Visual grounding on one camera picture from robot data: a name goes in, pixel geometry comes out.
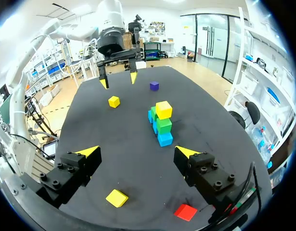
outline yellow cube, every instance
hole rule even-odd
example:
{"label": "yellow cube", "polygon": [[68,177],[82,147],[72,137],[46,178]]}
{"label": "yellow cube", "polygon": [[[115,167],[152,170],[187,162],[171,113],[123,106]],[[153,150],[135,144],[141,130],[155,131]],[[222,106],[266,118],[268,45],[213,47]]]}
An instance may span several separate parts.
{"label": "yellow cube", "polygon": [[116,96],[113,96],[111,97],[109,100],[109,106],[113,107],[113,108],[116,108],[120,105],[120,99],[119,97],[116,97]]}
{"label": "yellow cube", "polygon": [[128,197],[124,195],[117,189],[112,190],[112,192],[106,197],[106,200],[111,203],[114,207],[121,207],[127,200]]}
{"label": "yellow cube", "polygon": [[159,119],[167,119],[172,115],[172,107],[167,101],[156,103],[156,114]]}

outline black chair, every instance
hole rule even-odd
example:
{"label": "black chair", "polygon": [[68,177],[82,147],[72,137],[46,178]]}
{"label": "black chair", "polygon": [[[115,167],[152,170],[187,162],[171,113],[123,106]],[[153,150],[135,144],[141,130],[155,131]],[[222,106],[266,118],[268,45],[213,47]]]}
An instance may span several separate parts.
{"label": "black chair", "polygon": [[[258,107],[253,103],[253,102],[246,102],[245,106],[248,110],[249,116],[252,119],[253,124],[257,124],[258,121],[260,120],[260,111],[258,109]],[[235,118],[236,121],[238,121],[238,123],[243,127],[243,129],[248,128],[248,126],[251,124],[251,122],[247,125],[245,124],[245,121],[249,118],[247,117],[245,120],[243,119],[243,117],[238,114],[237,112],[234,111],[229,111],[230,115],[233,116],[233,118]]]}

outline green cube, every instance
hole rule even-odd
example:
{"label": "green cube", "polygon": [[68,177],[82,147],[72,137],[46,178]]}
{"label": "green cube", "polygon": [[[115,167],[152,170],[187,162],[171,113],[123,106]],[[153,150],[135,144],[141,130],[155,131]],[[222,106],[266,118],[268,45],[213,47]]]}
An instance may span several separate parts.
{"label": "green cube", "polygon": [[158,118],[158,116],[156,114],[156,108],[155,107],[151,107],[151,115],[152,115],[152,119],[154,121],[156,121],[156,119]]}
{"label": "green cube", "polygon": [[171,131],[172,123],[170,119],[157,119],[156,120],[157,131],[159,134],[165,134]]}

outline black table surface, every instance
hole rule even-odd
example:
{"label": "black table surface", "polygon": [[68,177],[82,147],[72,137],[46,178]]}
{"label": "black table surface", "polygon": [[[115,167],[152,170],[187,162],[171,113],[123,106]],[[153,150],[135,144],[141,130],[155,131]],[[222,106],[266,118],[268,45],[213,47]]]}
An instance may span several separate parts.
{"label": "black table surface", "polygon": [[[138,70],[134,85],[129,71],[108,75],[109,89],[99,80],[83,82],[69,108],[57,147],[61,154],[101,147],[103,162],[86,187],[80,187],[60,210],[82,220],[107,227],[194,231],[208,224],[214,211],[194,187],[188,187],[173,163],[174,147],[180,145],[207,151],[236,183],[247,176],[255,161],[262,188],[263,206],[271,197],[267,169],[249,136],[233,117],[207,92],[171,67]],[[159,82],[151,91],[150,82]],[[108,99],[120,98],[112,108]],[[173,107],[173,144],[160,147],[148,120],[148,110],[157,102]],[[129,199],[120,208],[106,201],[117,189]],[[190,222],[174,215],[181,204],[198,209]],[[257,200],[247,211],[257,213]]]}

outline glass door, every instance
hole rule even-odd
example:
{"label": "glass door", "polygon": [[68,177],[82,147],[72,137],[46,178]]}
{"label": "glass door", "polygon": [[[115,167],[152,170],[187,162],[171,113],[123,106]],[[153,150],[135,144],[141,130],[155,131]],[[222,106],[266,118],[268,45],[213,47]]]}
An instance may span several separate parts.
{"label": "glass door", "polygon": [[228,41],[227,16],[197,15],[196,62],[222,76]]}
{"label": "glass door", "polygon": [[[229,16],[229,46],[228,46],[228,59],[226,63],[226,69],[224,72],[224,78],[229,82],[233,82],[235,77],[235,72],[238,66],[240,47],[241,47],[241,20],[240,18]],[[249,26],[248,21],[244,21],[246,26]],[[250,53],[250,35],[245,32],[244,39],[244,56],[245,53]]]}

